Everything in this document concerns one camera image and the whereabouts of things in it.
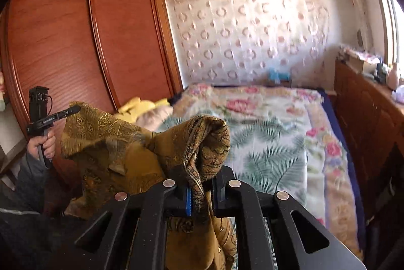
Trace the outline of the person's left hand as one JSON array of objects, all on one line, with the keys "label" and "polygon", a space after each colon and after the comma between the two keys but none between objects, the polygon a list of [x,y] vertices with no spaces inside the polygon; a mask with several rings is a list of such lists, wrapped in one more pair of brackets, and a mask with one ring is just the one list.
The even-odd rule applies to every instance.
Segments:
[{"label": "person's left hand", "polygon": [[56,136],[53,129],[50,129],[45,136],[35,136],[30,138],[27,144],[27,153],[33,158],[39,159],[38,147],[43,147],[44,156],[52,159],[56,154]]}]

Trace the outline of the person's left forearm sleeve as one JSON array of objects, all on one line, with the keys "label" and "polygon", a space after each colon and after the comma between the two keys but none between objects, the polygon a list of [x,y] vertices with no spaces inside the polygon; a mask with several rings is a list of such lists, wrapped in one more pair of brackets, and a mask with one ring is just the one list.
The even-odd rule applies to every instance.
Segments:
[{"label": "person's left forearm sleeve", "polygon": [[40,215],[49,170],[28,152],[18,162],[14,189],[1,180],[1,215]]}]

